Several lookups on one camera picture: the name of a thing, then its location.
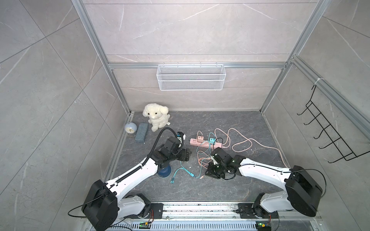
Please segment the blue meat grinder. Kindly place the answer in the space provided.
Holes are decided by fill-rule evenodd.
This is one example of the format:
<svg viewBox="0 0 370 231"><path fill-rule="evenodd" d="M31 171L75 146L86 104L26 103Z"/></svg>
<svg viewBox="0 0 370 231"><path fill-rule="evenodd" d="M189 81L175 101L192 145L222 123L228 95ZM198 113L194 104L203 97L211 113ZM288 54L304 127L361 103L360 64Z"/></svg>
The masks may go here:
<svg viewBox="0 0 370 231"><path fill-rule="evenodd" d="M170 176L172 172L172 168L170 165L160 169L158 172L157 172L157 176L160 177L160 178L167 178L168 176Z"/></svg>

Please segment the pink power strip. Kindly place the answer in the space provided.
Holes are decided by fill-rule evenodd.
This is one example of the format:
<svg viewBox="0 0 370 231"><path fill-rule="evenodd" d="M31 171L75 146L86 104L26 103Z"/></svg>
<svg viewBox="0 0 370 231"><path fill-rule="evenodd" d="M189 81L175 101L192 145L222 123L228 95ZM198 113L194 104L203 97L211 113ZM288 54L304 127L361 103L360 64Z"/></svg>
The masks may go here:
<svg viewBox="0 0 370 231"><path fill-rule="evenodd" d="M240 142L232 143L232 139L230 137L230 133L232 131L235 131L238 135L240 135L243 138L243 140L240 141ZM203 133L201 131L198 131L197 132L197 137L198 136L203 136ZM246 152L248 150L251 150L251 148L253 147L254 144L257 144L257 145L259 145L263 148L266 148L266 149L272 149L272 150L277 151L280 155L280 158L282 160L282 163L283 163L284 167L288 167L287 163L284 160L282 152L278 148L263 145L254 138L247 138L246 136L244 136L241 132L239 132L235 128L230 128L230 129L228 129L227 132L224 132L220 128L215 128L213 132L209 133L208 139L206 139L206 140L204 139L203 143L198 143L197 142L197 137L190 139L190 145L197 148L197 154L206 155L206 157L201 157L201 158L198 159L199 165L203 166L203 167L205 167L208 163L203 164L202 161L211 159L210 155L206 154L206 152L210 153L211 151L213 151L217 147L231 148L231 150L235 153L243 153L243 152ZM216 139L215 145L212 145L212 144L209 143L209 138L215 138ZM249 143L249 146L246 147L245 149L242 149L242 150L235 149L236 146L240 146L240 145L245 144L245 143Z"/></svg>

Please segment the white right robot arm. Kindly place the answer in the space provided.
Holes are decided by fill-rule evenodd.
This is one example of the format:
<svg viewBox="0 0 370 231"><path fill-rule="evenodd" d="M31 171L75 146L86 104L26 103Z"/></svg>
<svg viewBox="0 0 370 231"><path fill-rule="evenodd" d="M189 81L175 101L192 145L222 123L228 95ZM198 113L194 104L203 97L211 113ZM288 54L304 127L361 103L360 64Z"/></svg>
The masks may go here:
<svg viewBox="0 0 370 231"><path fill-rule="evenodd" d="M277 193L258 194L251 208L241 207L239 213L252 213L258 218L266 218L277 211L296 210L307 217L316 216L326 190L311 177L308 169L301 166L275 167L239 155L232 157L222 148L214 149L211 159L205 173L207 176L223 180L228 174L232 178L250 177L281 189Z"/></svg>

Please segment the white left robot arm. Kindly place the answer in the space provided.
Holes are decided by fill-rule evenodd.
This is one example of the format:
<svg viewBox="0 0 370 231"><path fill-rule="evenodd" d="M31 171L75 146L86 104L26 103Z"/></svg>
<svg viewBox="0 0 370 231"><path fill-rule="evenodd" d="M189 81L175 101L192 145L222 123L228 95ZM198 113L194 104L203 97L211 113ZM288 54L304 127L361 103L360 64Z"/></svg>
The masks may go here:
<svg viewBox="0 0 370 231"><path fill-rule="evenodd" d="M80 209L83 217L88 219L97 231L105 231L117 224L117 219L137 216L139 218L154 217L151 202L142 194L131 197L126 195L141 182L161 171L170 175L167 168L172 161L188 161L191 151L184 148L185 135L174 132L171 128L163 128L160 132L169 130L173 136L160 146L156 143L146 158L126 173L103 182L92 184L86 199Z"/></svg>

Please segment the white plush dog toy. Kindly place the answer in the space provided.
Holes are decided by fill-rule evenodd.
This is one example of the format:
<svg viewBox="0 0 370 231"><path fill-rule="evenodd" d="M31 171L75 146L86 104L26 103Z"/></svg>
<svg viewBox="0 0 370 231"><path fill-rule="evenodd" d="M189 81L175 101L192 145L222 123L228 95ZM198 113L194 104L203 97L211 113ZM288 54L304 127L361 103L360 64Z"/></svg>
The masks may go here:
<svg viewBox="0 0 370 231"><path fill-rule="evenodd" d="M151 130L153 132L170 125L169 109L166 106L156 103L148 104L144 107L143 116L148 117L148 123L152 125Z"/></svg>

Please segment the grey blue sponge block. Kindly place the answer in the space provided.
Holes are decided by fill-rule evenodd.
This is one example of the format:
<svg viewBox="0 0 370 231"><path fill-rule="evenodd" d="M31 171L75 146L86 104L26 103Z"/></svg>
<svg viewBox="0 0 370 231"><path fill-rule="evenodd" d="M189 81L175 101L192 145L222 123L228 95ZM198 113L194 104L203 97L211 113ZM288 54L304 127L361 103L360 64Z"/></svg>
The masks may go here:
<svg viewBox="0 0 370 231"><path fill-rule="evenodd" d="M144 143L149 125L147 123L140 123L136 132L135 141L137 143Z"/></svg>

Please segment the small globe ball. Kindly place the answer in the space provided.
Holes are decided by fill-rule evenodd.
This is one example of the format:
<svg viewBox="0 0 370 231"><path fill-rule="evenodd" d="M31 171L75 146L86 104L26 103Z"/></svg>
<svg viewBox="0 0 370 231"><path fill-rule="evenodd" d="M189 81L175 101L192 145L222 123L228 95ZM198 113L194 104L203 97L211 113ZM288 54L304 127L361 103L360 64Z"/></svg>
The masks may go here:
<svg viewBox="0 0 370 231"><path fill-rule="evenodd" d="M136 133L137 129L138 129L138 127L137 127L137 125L134 122L128 122L124 126L124 130L128 134L134 134L134 133Z"/></svg>

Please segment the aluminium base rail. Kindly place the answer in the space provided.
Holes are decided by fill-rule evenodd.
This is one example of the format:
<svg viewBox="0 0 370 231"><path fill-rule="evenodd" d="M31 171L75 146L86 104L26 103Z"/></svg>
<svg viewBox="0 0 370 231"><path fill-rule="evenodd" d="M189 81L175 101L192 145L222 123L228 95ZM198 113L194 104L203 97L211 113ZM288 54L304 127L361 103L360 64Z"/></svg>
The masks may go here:
<svg viewBox="0 0 370 231"><path fill-rule="evenodd" d="M251 202L155 202L145 217L116 219L109 231L325 231L320 216L279 211L259 218Z"/></svg>

